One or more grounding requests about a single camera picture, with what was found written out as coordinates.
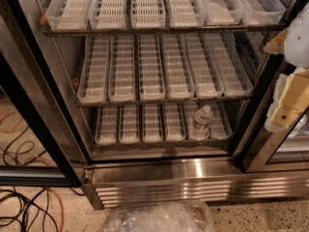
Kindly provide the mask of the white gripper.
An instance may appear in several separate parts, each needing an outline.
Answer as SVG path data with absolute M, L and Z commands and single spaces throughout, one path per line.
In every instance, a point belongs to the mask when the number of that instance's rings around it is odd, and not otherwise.
M 265 129 L 286 130 L 309 106 L 309 3 L 290 26 L 266 43 L 264 52 L 283 54 L 295 66 L 292 74 L 280 74 L 275 84 L 273 103 L 267 112 Z

